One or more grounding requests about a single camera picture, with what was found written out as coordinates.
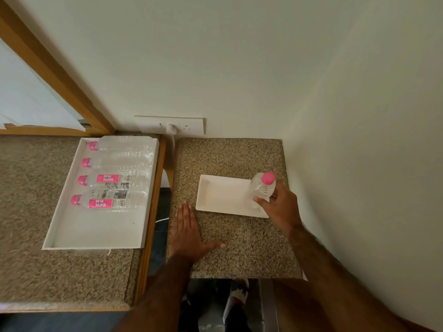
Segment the person's left hand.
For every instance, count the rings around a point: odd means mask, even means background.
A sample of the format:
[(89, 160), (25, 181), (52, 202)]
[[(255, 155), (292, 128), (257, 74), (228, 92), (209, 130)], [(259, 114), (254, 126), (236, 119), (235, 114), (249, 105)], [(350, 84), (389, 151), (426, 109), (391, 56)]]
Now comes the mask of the person's left hand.
[(194, 264), (209, 253), (202, 251), (203, 242), (192, 205), (184, 200), (171, 224), (168, 258), (180, 256)]

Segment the person's right hand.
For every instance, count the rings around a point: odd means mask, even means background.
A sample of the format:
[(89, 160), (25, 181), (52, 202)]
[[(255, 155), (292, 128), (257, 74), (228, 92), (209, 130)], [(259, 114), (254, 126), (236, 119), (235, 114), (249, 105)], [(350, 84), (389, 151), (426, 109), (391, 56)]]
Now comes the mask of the person's right hand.
[(303, 228), (297, 196), (280, 180), (276, 181), (274, 201), (270, 205), (260, 205), (287, 239), (294, 230)]

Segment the clear water bottle pink cap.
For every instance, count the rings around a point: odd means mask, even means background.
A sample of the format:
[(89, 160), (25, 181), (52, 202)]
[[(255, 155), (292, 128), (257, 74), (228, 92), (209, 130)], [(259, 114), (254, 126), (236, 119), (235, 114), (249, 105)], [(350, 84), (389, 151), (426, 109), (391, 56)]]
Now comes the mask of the clear water bottle pink cap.
[(269, 201), (276, 186), (275, 174), (271, 171), (259, 172), (252, 178), (246, 194), (246, 200), (254, 205), (253, 198), (257, 197)]
[(149, 172), (153, 167), (150, 158), (138, 157), (87, 157), (81, 160), (81, 166), (94, 170)]
[(83, 206), (92, 210), (126, 212), (146, 207), (148, 195), (143, 192), (125, 189), (93, 189), (84, 194), (73, 195), (70, 203), (74, 206)]
[(151, 178), (133, 174), (90, 174), (79, 176), (77, 184), (97, 189), (145, 189), (150, 186)]
[(127, 156), (152, 155), (156, 151), (158, 139), (147, 136), (103, 136), (88, 143), (91, 151), (119, 153)]

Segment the person's left forearm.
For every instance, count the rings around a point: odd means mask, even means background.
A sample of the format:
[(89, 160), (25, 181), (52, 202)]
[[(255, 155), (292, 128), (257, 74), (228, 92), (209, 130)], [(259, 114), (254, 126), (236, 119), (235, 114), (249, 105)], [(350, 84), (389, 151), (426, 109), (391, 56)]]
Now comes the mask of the person's left forearm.
[(188, 256), (173, 255), (143, 299), (113, 332), (178, 332), (182, 297), (192, 266)]

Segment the person's right forearm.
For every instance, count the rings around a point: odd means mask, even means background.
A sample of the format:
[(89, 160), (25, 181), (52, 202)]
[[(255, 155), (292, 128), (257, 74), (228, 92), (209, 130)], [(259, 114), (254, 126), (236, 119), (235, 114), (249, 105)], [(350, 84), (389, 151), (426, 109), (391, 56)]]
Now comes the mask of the person's right forearm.
[(301, 224), (287, 238), (336, 332), (435, 332), (394, 314)]

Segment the small white rectangular tray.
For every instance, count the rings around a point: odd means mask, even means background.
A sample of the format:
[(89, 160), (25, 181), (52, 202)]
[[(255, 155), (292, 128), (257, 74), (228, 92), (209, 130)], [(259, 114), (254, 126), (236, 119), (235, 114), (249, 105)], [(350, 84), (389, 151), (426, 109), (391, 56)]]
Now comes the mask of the small white rectangular tray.
[(248, 179), (202, 174), (195, 208), (203, 212), (268, 219), (261, 206), (246, 198), (250, 185), (251, 180)]

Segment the white sandal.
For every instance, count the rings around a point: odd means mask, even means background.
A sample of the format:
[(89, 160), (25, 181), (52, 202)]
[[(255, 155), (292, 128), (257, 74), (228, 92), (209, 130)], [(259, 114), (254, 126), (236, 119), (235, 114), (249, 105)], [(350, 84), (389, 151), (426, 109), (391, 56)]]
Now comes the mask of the white sandal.
[(230, 283), (230, 295), (226, 302), (223, 313), (223, 323), (235, 305), (245, 306), (249, 294), (249, 281), (247, 278), (232, 279)]

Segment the person's leg in dark trousers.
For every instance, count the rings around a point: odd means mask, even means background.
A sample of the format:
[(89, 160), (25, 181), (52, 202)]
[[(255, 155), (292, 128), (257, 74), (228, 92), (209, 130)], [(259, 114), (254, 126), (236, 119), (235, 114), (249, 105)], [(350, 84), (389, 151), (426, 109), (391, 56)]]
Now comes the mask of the person's leg in dark trousers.
[(235, 304), (228, 311), (224, 319), (224, 332), (252, 332), (241, 304)]

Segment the grey metal table leg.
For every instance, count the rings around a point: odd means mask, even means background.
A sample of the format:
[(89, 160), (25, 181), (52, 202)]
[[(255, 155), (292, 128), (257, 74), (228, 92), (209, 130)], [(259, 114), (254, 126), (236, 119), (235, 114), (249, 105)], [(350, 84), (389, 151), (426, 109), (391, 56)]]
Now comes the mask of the grey metal table leg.
[(272, 279), (259, 279), (262, 330), (263, 332), (279, 332), (275, 293)]

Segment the large white rectangular tray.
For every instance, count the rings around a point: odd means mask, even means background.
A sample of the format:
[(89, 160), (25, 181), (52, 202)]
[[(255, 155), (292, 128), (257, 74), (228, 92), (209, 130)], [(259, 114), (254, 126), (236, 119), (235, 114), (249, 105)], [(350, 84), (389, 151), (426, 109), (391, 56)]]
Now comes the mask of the large white rectangular tray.
[[(42, 250), (138, 249), (144, 246), (156, 176), (159, 140), (156, 151), (152, 155), (127, 156), (119, 153), (103, 154), (91, 151), (88, 148), (88, 143), (98, 139), (82, 138), (80, 140), (43, 242)], [(81, 166), (83, 158), (96, 156), (150, 158), (153, 161), (153, 167), (149, 172), (122, 172), (94, 170)], [(97, 189), (77, 184), (79, 176), (90, 174), (133, 174), (150, 177), (151, 184), (148, 188), (131, 189), (148, 195), (147, 206), (133, 211), (113, 212), (72, 205), (70, 199), (73, 195), (84, 194)]]

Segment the white wall socket plate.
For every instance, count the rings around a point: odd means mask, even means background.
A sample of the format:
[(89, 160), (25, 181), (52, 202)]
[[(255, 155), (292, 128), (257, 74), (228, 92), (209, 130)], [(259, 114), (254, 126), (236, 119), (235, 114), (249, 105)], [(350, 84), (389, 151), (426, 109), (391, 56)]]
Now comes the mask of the white wall socket plate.
[(142, 133), (166, 134), (172, 125), (177, 135), (204, 135), (204, 119), (202, 118), (134, 116), (134, 120)]

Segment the wooden frame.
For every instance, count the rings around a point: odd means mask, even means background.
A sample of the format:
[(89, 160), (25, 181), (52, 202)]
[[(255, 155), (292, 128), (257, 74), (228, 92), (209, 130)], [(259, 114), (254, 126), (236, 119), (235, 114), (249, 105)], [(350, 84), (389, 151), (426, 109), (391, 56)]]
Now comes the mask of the wooden frame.
[(94, 106), (5, 0), (0, 0), (0, 39), (87, 123), (84, 130), (62, 127), (59, 122), (55, 127), (7, 123), (5, 129), (0, 128), (0, 134), (93, 137), (116, 133), (112, 123)]

